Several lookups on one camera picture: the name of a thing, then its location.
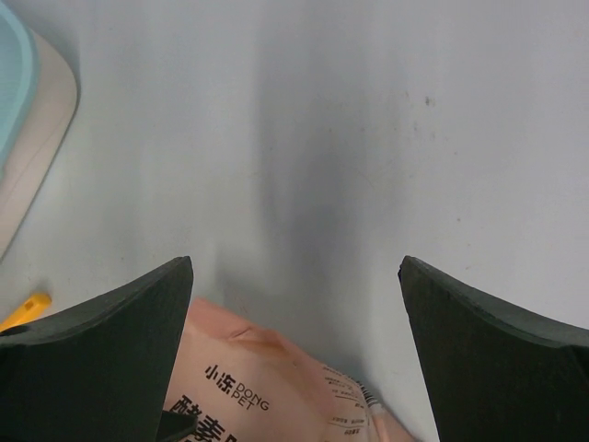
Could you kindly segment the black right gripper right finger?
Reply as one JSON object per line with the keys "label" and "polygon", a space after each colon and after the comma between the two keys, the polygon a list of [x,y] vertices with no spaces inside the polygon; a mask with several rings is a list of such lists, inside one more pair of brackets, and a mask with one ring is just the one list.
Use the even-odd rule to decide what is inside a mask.
{"label": "black right gripper right finger", "polygon": [[587,440],[586,329],[411,256],[398,279],[440,440]]}

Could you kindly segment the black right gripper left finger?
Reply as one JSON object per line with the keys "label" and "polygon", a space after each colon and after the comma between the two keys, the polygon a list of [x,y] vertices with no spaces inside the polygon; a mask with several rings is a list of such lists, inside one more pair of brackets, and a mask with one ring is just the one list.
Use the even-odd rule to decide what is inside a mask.
{"label": "black right gripper left finger", "polygon": [[5,441],[178,441],[164,402],[192,290],[173,259],[127,285],[1,334]]}

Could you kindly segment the yellow plastic litter scoop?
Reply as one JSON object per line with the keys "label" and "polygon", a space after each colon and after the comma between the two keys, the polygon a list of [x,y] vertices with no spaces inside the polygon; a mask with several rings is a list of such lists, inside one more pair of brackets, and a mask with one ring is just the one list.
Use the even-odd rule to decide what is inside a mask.
{"label": "yellow plastic litter scoop", "polygon": [[47,293],[32,294],[1,323],[1,331],[37,320],[51,304],[52,298]]}

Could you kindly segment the pink cat litter bag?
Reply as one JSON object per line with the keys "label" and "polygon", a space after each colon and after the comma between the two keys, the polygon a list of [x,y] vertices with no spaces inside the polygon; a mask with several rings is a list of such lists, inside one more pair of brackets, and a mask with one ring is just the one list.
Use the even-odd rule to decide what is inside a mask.
{"label": "pink cat litter bag", "polygon": [[205,299],[187,314],[165,400],[196,418],[189,441],[411,441],[371,393]]}

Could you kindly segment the teal and beige litter box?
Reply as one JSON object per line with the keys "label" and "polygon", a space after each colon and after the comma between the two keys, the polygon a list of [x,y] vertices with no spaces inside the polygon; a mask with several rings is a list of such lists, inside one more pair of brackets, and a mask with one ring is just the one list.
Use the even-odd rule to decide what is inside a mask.
{"label": "teal and beige litter box", "polygon": [[70,65],[1,4],[1,253],[13,242],[78,102]]}

